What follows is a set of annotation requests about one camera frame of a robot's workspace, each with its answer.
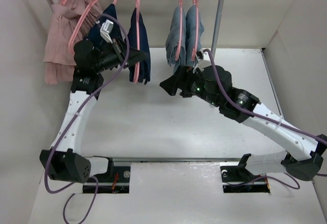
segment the white wall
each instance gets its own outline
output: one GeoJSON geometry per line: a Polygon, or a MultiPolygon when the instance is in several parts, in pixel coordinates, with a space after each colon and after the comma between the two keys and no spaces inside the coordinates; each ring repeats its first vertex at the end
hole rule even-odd
{"type": "MultiPolygon", "coordinates": [[[[266,47],[294,0],[225,0],[218,45],[220,47],[266,47]]],[[[101,0],[104,9],[112,0],[101,0]]],[[[205,31],[202,45],[211,47],[218,0],[200,0],[205,31]]],[[[184,0],[187,11],[192,0],[184,0]]],[[[164,47],[177,0],[141,0],[149,41],[164,47]]],[[[118,18],[128,27],[135,0],[118,0],[118,18]]]]}
{"type": "MultiPolygon", "coordinates": [[[[295,0],[265,50],[285,118],[327,135],[327,0],[295,0]]],[[[327,153],[321,172],[327,172],[327,153]]],[[[327,179],[314,179],[327,216],[327,179]]]]}
{"type": "Polygon", "coordinates": [[[45,0],[0,0],[0,220],[27,223],[42,174],[38,160],[62,119],[68,87],[44,84],[51,10],[45,0]]]}

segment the pink clothing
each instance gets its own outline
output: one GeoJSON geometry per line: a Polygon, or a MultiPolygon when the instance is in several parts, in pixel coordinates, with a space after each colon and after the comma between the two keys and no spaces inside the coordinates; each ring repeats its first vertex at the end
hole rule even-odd
{"type": "MultiPolygon", "coordinates": [[[[53,15],[45,46],[45,82],[57,84],[60,81],[72,81],[76,66],[74,56],[68,52],[68,43],[80,16],[88,5],[88,0],[68,0],[64,6],[61,3],[52,5],[53,15]]],[[[74,43],[83,37],[95,24],[102,13],[99,3],[95,4],[83,22],[74,43]]]]}

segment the white panel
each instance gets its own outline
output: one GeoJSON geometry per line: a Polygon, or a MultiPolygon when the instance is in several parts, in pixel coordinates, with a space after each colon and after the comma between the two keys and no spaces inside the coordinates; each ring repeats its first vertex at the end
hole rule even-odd
{"type": "Polygon", "coordinates": [[[45,0],[33,4],[0,0],[1,223],[28,222],[42,173],[38,156],[49,148],[68,98],[66,86],[44,84],[42,24],[51,11],[45,0]]]}
{"type": "MultiPolygon", "coordinates": [[[[101,0],[105,8],[112,0],[101,0]]],[[[218,0],[200,0],[205,32],[203,46],[211,46],[218,0]]],[[[271,40],[293,0],[225,0],[219,46],[258,48],[271,40]]],[[[192,0],[184,0],[187,11],[192,0]]],[[[141,13],[152,47],[164,47],[177,0],[141,0],[141,13]]],[[[118,18],[128,27],[135,0],[118,0],[118,18]]]]}
{"type": "MultiPolygon", "coordinates": [[[[294,184],[283,174],[273,176],[294,184]]],[[[301,182],[298,191],[269,183],[271,194],[224,194],[217,163],[133,164],[130,193],[98,194],[85,223],[325,223],[311,182],[301,182]]],[[[50,195],[41,185],[29,223],[62,223],[64,203],[74,192],[81,192],[81,186],[50,195]]],[[[82,219],[91,199],[92,194],[73,197],[66,211],[69,223],[82,219]]]]}
{"type": "Polygon", "coordinates": [[[327,0],[296,0],[279,29],[320,129],[327,133],[327,0]]]}
{"type": "Polygon", "coordinates": [[[320,131],[312,107],[278,31],[265,49],[265,58],[285,119],[318,135],[320,131]]]}
{"type": "MultiPolygon", "coordinates": [[[[295,0],[265,51],[285,117],[315,134],[327,134],[326,1],[295,0]]],[[[327,179],[316,177],[315,183],[327,216],[327,179]]]]}
{"type": "MultiPolygon", "coordinates": [[[[151,82],[133,85],[124,71],[105,88],[85,129],[82,154],[111,157],[226,158],[279,152],[259,132],[222,116],[197,97],[170,97],[159,83],[172,75],[163,48],[151,49],[151,82]]],[[[278,109],[258,49],[218,49],[216,63],[230,71],[233,85],[278,109]]],[[[112,72],[105,72],[108,80],[112,72]]]]}

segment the black bracket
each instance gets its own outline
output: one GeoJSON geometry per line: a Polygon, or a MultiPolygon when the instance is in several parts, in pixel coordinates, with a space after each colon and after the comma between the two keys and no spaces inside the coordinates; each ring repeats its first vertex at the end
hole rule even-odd
{"type": "MultiPolygon", "coordinates": [[[[327,141],[327,136],[319,135],[319,138],[327,141]]],[[[285,160],[281,164],[286,168],[286,171],[291,176],[302,181],[311,181],[320,171],[326,146],[318,142],[315,152],[311,152],[311,159],[297,161],[290,154],[287,154],[285,160]]]]}
{"type": "MultiPolygon", "coordinates": [[[[40,161],[45,168],[51,150],[42,150],[40,161]]],[[[90,176],[91,163],[84,157],[73,153],[55,151],[49,167],[49,178],[55,181],[85,183],[90,176]]]]}
{"type": "MultiPolygon", "coordinates": [[[[129,193],[130,165],[119,165],[117,162],[114,166],[112,158],[107,159],[109,160],[107,172],[95,175],[100,183],[98,193],[129,193]]],[[[94,193],[95,190],[96,182],[93,178],[89,178],[83,185],[83,193],[94,193]]]]}

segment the black mount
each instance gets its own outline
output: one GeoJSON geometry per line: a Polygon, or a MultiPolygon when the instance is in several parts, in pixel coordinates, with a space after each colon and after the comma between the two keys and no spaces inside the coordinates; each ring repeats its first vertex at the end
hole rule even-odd
{"type": "MultiPolygon", "coordinates": [[[[203,71],[197,69],[193,73],[192,67],[178,67],[177,71],[165,81],[160,83],[169,95],[174,96],[177,89],[181,89],[182,97],[192,97],[193,95],[219,107],[219,112],[225,117],[233,119],[238,123],[245,121],[249,115],[234,108],[223,96],[217,84],[213,68],[206,67],[203,71]]],[[[216,66],[220,81],[228,96],[241,108],[253,111],[260,103],[259,99],[250,92],[232,86],[230,72],[221,66],[216,66]]]]}
{"type": "Polygon", "coordinates": [[[224,193],[247,193],[247,192],[267,192],[270,193],[268,181],[260,179],[255,183],[249,183],[251,180],[258,178],[251,174],[244,166],[251,154],[244,155],[238,165],[222,165],[221,179],[223,182],[224,193]]]}
{"type": "MultiPolygon", "coordinates": [[[[112,39],[103,51],[95,48],[90,40],[82,40],[74,46],[74,60],[80,73],[84,75],[99,74],[105,70],[122,65],[127,53],[127,45],[121,37],[112,39]]],[[[147,54],[132,47],[129,48],[127,65],[124,68],[142,62],[147,54]]]]}
{"type": "MultiPolygon", "coordinates": [[[[42,150],[40,161],[45,168],[51,150],[42,150]]],[[[91,163],[84,157],[73,153],[55,151],[50,164],[49,178],[56,181],[85,183],[90,176],[91,163]]]]}
{"type": "MultiPolygon", "coordinates": [[[[327,141],[327,136],[319,135],[324,141],[327,141]]],[[[317,173],[320,171],[326,146],[318,142],[316,151],[311,151],[311,159],[297,161],[290,154],[286,155],[285,160],[282,161],[282,165],[286,168],[286,171],[291,176],[298,178],[302,181],[311,181],[317,173]]]]}
{"type": "MultiPolygon", "coordinates": [[[[86,76],[76,68],[74,71],[71,92],[75,93],[76,91],[86,91],[86,94],[91,95],[103,85],[103,82],[104,79],[100,73],[89,73],[89,75],[86,76]]],[[[96,99],[99,99],[99,95],[100,92],[95,95],[96,99]]]]}

